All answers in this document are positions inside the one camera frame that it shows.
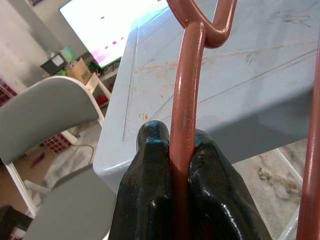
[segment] wall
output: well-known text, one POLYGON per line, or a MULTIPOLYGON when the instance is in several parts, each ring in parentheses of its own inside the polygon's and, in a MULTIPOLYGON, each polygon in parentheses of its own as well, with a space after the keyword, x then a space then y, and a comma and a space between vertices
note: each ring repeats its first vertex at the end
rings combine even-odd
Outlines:
POLYGON ((87 49, 59 12, 59 8, 68 1, 69 0, 43 0, 36 6, 31 6, 31 8, 62 46, 70 46, 75 52, 75 55, 80 57, 87 52, 87 49))
POLYGON ((16 92, 41 79, 47 59, 29 25, 7 0, 0 0, 0 78, 16 92))

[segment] tile floor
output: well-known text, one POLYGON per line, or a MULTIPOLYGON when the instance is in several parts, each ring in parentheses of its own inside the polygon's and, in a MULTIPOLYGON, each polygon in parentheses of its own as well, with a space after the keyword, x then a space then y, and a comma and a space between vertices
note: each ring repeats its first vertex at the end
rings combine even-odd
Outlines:
MULTIPOLYGON (((77 129, 79 147, 55 156, 43 185, 52 188, 63 176, 86 166, 92 157, 92 146, 97 147, 101 127, 96 122, 84 124, 77 129)), ((295 169, 302 175, 306 154, 306 139, 281 148, 295 169)), ((272 236, 278 239, 284 226, 296 210, 301 189, 288 168, 279 160, 275 151, 269 151, 235 163, 254 199, 254 202, 272 236)))

